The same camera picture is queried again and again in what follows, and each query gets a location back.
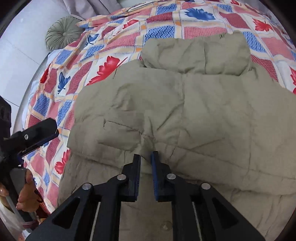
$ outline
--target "blue leaf print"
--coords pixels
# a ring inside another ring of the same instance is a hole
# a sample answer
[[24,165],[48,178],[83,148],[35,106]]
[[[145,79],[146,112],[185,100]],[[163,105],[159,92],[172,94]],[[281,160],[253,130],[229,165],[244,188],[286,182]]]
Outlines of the blue leaf print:
[[62,89],[65,89],[64,87],[69,82],[69,80],[70,80],[70,76],[68,78],[65,78],[65,76],[63,75],[62,72],[59,74],[59,85],[57,87],[58,93],[60,93],[62,91]]
[[86,45],[92,44],[91,42],[95,41],[99,35],[100,34],[95,34],[94,36],[88,35]]
[[203,9],[189,8],[187,10],[188,10],[188,12],[185,12],[185,14],[188,17],[194,17],[196,19],[201,19],[201,20],[205,20],[205,21],[215,19],[213,14],[205,12]]

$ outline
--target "blue gripper pad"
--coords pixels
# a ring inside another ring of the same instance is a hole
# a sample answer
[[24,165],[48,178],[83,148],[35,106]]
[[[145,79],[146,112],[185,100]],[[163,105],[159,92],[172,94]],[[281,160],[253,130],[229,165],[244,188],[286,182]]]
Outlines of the blue gripper pad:
[[138,195],[139,195],[140,169],[141,169],[141,157],[140,156],[136,162],[136,166],[137,166],[137,175],[136,175],[136,180],[135,180],[135,197],[137,200]]
[[155,197],[155,200],[158,201],[158,177],[157,177],[156,160],[155,160],[154,153],[151,154],[150,160],[152,165],[154,197]]

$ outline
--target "red leaf print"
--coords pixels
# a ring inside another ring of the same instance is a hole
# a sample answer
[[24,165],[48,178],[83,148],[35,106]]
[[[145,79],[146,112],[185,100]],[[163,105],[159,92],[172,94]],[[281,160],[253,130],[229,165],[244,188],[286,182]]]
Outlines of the red leaf print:
[[56,172],[58,174],[63,174],[63,171],[64,171],[64,166],[66,164],[66,162],[68,161],[69,157],[71,155],[71,151],[70,149],[68,149],[67,151],[65,151],[63,153],[63,157],[62,157],[62,161],[58,161],[55,165],[54,165],[54,168],[56,170]]
[[98,76],[93,77],[87,85],[94,84],[96,82],[102,81],[106,79],[114,70],[116,70],[125,60],[127,57],[119,63],[120,59],[114,58],[112,56],[108,56],[104,65],[99,67],[99,71],[97,72]]
[[270,29],[272,30],[272,27],[268,24],[268,23],[266,23],[266,21],[264,21],[264,22],[261,22],[260,20],[257,20],[257,19],[254,19],[253,18],[253,22],[254,22],[254,24],[256,25],[255,26],[255,30],[257,30],[257,31],[266,31],[266,32],[268,32]]
[[129,21],[127,24],[123,25],[123,29],[127,28],[128,26],[131,26],[132,24],[134,24],[136,22],[138,22],[138,20],[135,20],[135,19]]
[[239,5],[239,6],[240,6],[240,4],[239,4],[237,1],[235,1],[235,0],[231,0],[230,3],[231,3],[231,4],[236,4],[236,5]]
[[43,73],[41,79],[40,79],[40,83],[44,84],[46,79],[47,79],[47,75],[48,75],[48,70],[49,70],[49,66],[47,67],[47,69],[45,70],[45,72]]
[[290,69],[291,69],[291,72],[292,72],[292,74],[290,76],[291,76],[291,78],[293,80],[293,84],[296,85],[296,70],[292,69],[291,67],[290,67]]

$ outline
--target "blue checkered pattern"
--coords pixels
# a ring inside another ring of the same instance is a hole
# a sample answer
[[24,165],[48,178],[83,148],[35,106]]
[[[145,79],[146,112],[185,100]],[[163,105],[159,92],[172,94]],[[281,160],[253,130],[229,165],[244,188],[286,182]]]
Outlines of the blue checkered pattern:
[[177,8],[176,4],[170,4],[168,6],[160,6],[157,8],[156,15],[166,13],[166,12],[173,12]]
[[118,20],[115,20],[115,21],[111,21],[110,23],[119,23],[119,24],[122,24],[124,21],[124,18],[121,18],[121,19],[118,19]]
[[266,53],[266,50],[263,48],[261,43],[257,40],[256,36],[252,34],[251,32],[242,32],[244,34],[244,37],[247,40],[247,43],[250,47],[250,49],[253,49],[258,52]]
[[62,64],[62,63],[64,63],[65,62],[65,60],[70,56],[70,54],[72,53],[72,51],[69,51],[69,50],[63,50],[60,54],[59,54],[59,56],[58,56],[58,58],[57,58],[57,60],[56,60],[56,64]]
[[86,23],[86,24],[81,25],[80,27],[81,27],[81,28],[88,28],[88,27],[89,27],[89,24]]
[[58,117],[57,117],[57,125],[59,126],[62,122],[62,120],[65,118],[70,106],[71,106],[72,101],[71,100],[67,100],[65,102],[65,104],[62,106],[62,108],[60,108],[59,113],[58,113]]
[[174,26],[162,26],[158,28],[149,29],[148,33],[145,34],[145,42],[148,39],[166,39],[173,38],[175,33]]
[[296,61],[296,53],[294,53],[293,51],[291,51],[292,55],[293,55],[293,58],[295,59]]
[[82,60],[85,60],[85,59],[87,59],[87,58],[93,56],[95,52],[100,51],[103,47],[104,47],[103,44],[90,47],[90,48],[87,50],[87,52],[86,52],[86,54],[85,54],[85,57],[84,57]]
[[233,11],[232,11],[232,7],[229,6],[229,5],[225,5],[225,4],[217,4],[217,6],[220,7],[220,8],[222,8],[222,9],[224,9],[224,10],[227,11],[227,12],[233,12]]
[[50,178],[49,178],[49,175],[46,170],[45,170],[45,175],[44,175],[43,181],[45,182],[45,185],[48,186]]
[[35,153],[36,153],[36,151],[32,151],[31,153],[29,153],[29,154],[27,155],[27,158],[28,158],[29,161],[30,161],[31,158],[35,155]]
[[123,15],[111,15],[110,18],[112,20],[115,20],[115,19],[118,19],[118,18],[124,18],[124,16]]
[[47,109],[49,106],[49,98],[47,98],[44,94],[41,94],[37,99],[37,102],[34,106],[34,110],[45,116]]

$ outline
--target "red checkered pattern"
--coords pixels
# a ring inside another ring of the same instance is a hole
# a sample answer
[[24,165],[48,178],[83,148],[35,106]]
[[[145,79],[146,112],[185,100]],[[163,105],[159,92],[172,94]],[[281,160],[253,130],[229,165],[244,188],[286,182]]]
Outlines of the red checkered pattern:
[[47,198],[51,204],[57,208],[57,196],[59,194],[59,187],[53,182],[50,183],[49,190],[47,192]]
[[80,42],[82,40],[82,38],[84,37],[85,34],[86,34],[86,32],[83,32],[76,41],[77,42]]
[[57,113],[59,111],[59,104],[60,102],[52,101],[47,115],[48,118],[55,119],[57,117]]
[[66,118],[65,128],[68,130],[71,130],[73,125],[74,125],[74,110],[71,110]]
[[118,38],[112,43],[108,44],[107,47],[101,51],[106,51],[106,50],[114,49],[117,47],[135,46],[135,40],[136,40],[136,37],[138,36],[140,36],[140,32],[135,32],[133,34]]
[[222,12],[219,12],[219,13],[222,17],[228,20],[231,26],[234,26],[235,28],[250,29],[247,23],[237,13],[229,13],[229,14],[222,13]]
[[37,153],[34,157],[32,157],[33,160],[31,160],[30,164],[40,176],[43,176],[44,173],[44,162],[43,157]]
[[49,78],[45,82],[44,90],[47,93],[51,93],[56,84],[57,84],[57,69],[52,68],[49,73]]
[[181,9],[188,9],[188,8],[194,8],[198,6],[198,4],[194,3],[194,2],[184,2],[181,5]]
[[78,85],[81,81],[81,79],[88,73],[90,67],[92,65],[92,61],[86,63],[83,65],[80,70],[76,72],[76,74],[72,77],[70,84],[69,84],[69,89],[66,95],[68,94],[74,94],[78,88]]
[[294,60],[291,51],[287,48],[283,41],[276,39],[275,37],[261,39],[273,56],[281,54],[287,59]]
[[74,41],[73,43],[69,44],[70,47],[77,47],[79,44],[79,41]]
[[275,27],[275,26],[273,26],[273,29],[278,34],[278,36],[281,38],[281,40],[290,48],[290,45],[285,40],[285,38],[282,36],[281,31],[277,27]]
[[43,188],[41,186],[38,188],[38,192],[40,193],[42,198],[44,198],[44,190],[43,190]]
[[270,60],[257,58],[254,55],[251,55],[251,57],[252,57],[252,61],[254,63],[257,63],[257,64],[261,65],[262,67],[264,67],[267,70],[267,72],[269,73],[270,77],[275,79],[276,81],[278,81],[276,70],[274,69],[274,65],[272,64],[272,62]]
[[232,6],[232,9],[237,12],[237,13],[244,13],[244,14],[249,14],[249,15],[252,15],[254,17],[260,17],[261,15],[258,14],[258,13],[255,13],[254,11],[248,11],[248,10],[245,10],[239,6]]
[[200,36],[211,36],[214,34],[227,33],[227,29],[220,27],[213,28],[198,28],[198,27],[184,27],[184,38],[193,39]]
[[30,114],[29,117],[29,123],[28,123],[28,128],[30,128],[31,126],[36,125],[37,123],[41,122],[41,120],[39,120],[37,117],[35,117],[34,115]]
[[35,93],[30,101],[30,106],[34,106],[36,103],[37,93]]
[[245,6],[247,7],[247,9],[250,9],[251,11],[253,11],[255,13],[259,13],[255,8],[252,8],[251,6],[248,6],[247,4]]
[[152,8],[150,7],[150,8],[147,8],[145,10],[142,10],[142,11],[140,11],[138,13],[135,13],[133,15],[128,16],[128,21],[131,20],[131,19],[134,19],[137,16],[141,16],[141,15],[143,15],[143,16],[149,16],[150,13],[151,13],[151,9]]
[[97,20],[94,20],[92,21],[92,27],[95,27],[96,25],[100,25],[102,23],[106,23],[109,21],[109,18],[108,17],[105,17],[105,18],[101,18],[101,19],[97,19]]
[[56,137],[50,142],[47,148],[45,159],[49,165],[52,162],[52,159],[55,156],[55,153],[57,152],[57,147],[59,143],[60,143],[60,140],[58,137]]
[[105,28],[105,29],[102,31],[101,39],[103,39],[107,33],[113,31],[114,29],[115,29],[114,26],[109,26],[109,27]]
[[166,12],[146,19],[147,23],[173,21],[173,13]]
[[78,54],[73,55],[73,57],[69,60],[69,62],[66,65],[67,69],[71,69],[72,66],[78,62],[77,57],[78,57]]

